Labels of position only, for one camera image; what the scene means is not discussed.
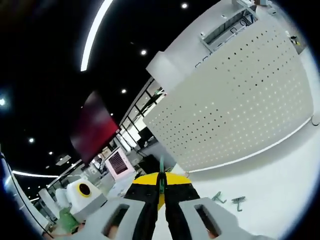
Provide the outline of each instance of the white pillar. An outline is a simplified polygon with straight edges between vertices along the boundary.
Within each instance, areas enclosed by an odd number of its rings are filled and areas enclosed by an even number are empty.
[[[60,209],[57,205],[57,203],[53,200],[53,198],[50,196],[47,189],[43,188],[39,191],[39,196],[44,202],[44,204],[50,209],[50,211],[55,215],[57,219],[59,219],[59,212]]]

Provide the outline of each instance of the white wall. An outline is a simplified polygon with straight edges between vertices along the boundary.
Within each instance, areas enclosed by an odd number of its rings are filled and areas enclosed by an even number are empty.
[[[165,52],[159,51],[146,67],[149,74],[169,93],[186,75],[172,61]]]
[[[205,35],[223,24],[237,10],[231,0],[221,0],[194,20],[164,52],[158,52],[146,70],[169,94],[170,91],[195,69],[195,65],[210,51],[200,41]]]

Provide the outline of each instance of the metal bracket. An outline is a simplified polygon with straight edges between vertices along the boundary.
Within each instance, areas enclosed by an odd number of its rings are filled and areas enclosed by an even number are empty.
[[[220,195],[221,195],[221,191],[219,191],[219,192],[212,198],[212,200],[213,200],[213,201],[218,200],[219,202],[221,202],[221,203],[224,204],[227,200],[222,201],[222,200],[219,198]]]
[[[243,202],[244,200],[246,200],[245,196],[241,196],[241,197],[232,199],[232,203],[237,204],[236,210],[238,212],[242,212],[242,209],[240,209],[239,206],[240,206],[240,203]]]

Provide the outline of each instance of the led strip light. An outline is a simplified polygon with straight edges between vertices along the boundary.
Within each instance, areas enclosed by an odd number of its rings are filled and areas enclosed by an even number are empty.
[[[20,175],[20,176],[27,176],[27,177],[37,177],[37,178],[57,178],[59,177],[58,175],[41,175],[41,174],[33,174],[33,173],[27,173],[27,172],[22,172],[22,171],[12,171],[13,174]]]
[[[98,31],[99,26],[102,22],[102,19],[104,18],[105,14],[106,14],[107,10],[109,9],[112,2],[113,2],[113,0],[105,0],[102,3],[99,11],[97,12],[97,14],[93,20],[88,37],[86,39],[84,51],[83,51],[82,62],[81,62],[81,72],[86,71],[88,68],[89,57],[90,57],[91,49],[92,49],[92,46],[94,44],[94,41],[95,41],[95,38],[97,35],[97,31]]]

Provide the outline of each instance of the green object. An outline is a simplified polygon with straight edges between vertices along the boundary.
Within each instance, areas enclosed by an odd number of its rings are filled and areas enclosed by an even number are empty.
[[[80,225],[80,223],[70,213],[70,207],[66,207],[60,210],[59,223],[67,233],[72,233],[72,230]]]
[[[165,172],[165,166],[164,166],[164,157],[161,156],[160,158],[160,173]],[[163,194],[165,192],[165,181],[163,179],[160,180],[160,193]]]

